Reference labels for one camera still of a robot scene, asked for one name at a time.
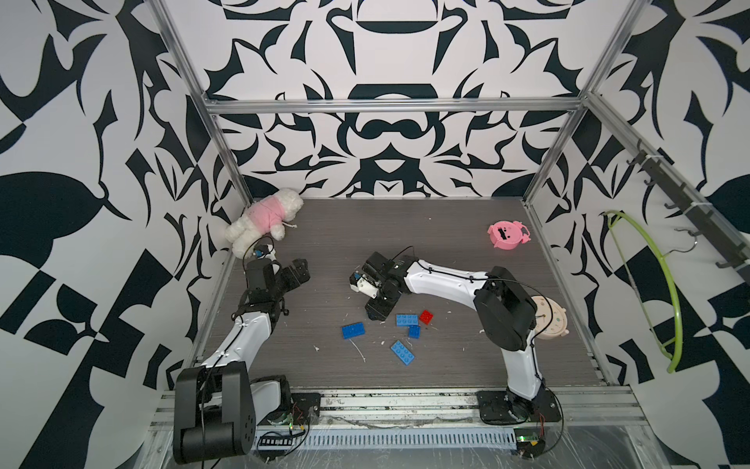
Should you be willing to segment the red lego brick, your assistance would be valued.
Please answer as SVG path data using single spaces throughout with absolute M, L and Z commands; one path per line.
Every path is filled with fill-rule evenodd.
M 430 313 L 429 311 L 425 310 L 418 317 L 418 320 L 422 324 L 425 324 L 425 326 L 429 326 L 429 324 L 431 324 L 431 321 L 433 320 L 433 318 L 434 318 L 434 315 L 432 313 Z

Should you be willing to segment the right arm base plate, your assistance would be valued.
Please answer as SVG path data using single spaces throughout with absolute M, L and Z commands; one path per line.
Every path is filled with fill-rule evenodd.
M 542 386 L 537 395 L 527 400 L 510 390 L 476 392 L 480 420 L 487 425 L 507 426 L 523 423 L 557 423 L 563 420 L 557 396 Z

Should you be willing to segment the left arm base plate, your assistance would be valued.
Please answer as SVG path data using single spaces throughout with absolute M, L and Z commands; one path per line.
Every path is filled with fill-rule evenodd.
M 315 423 L 320 417 L 320 393 L 292 393 L 279 410 L 271 412 L 260 421 L 267 426 L 300 426 Z

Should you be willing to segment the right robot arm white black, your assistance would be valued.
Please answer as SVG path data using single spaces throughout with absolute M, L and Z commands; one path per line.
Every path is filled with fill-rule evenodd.
M 502 350 L 511 394 L 532 401 L 542 389 L 532 351 L 537 306 L 507 269 L 462 271 L 412 255 L 389 259 L 375 252 L 351 274 L 350 287 L 368 297 L 365 311 L 371 320 L 388 318 L 406 294 L 431 295 L 472 309 L 486 337 Z

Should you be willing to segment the light blue long lego brick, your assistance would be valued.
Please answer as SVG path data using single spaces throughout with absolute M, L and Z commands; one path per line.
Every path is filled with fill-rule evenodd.
M 415 359 L 413 353 L 400 341 L 396 341 L 391 346 L 391 351 L 404 365 L 410 365 Z

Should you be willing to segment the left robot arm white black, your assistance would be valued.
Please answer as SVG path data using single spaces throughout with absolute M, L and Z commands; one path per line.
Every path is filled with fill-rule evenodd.
M 271 337 L 285 309 L 284 295 L 311 278 L 308 261 L 286 267 L 273 259 L 245 268 L 246 289 L 234 313 L 234 326 L 216 352 L 197 367 L 183 369 L 175 391 L 173 457 L 176 463 L 205 463 L 246 455 L 258 423 L 275 412 L 289 412 L 285 376 L 251 380 L 248 371 Z

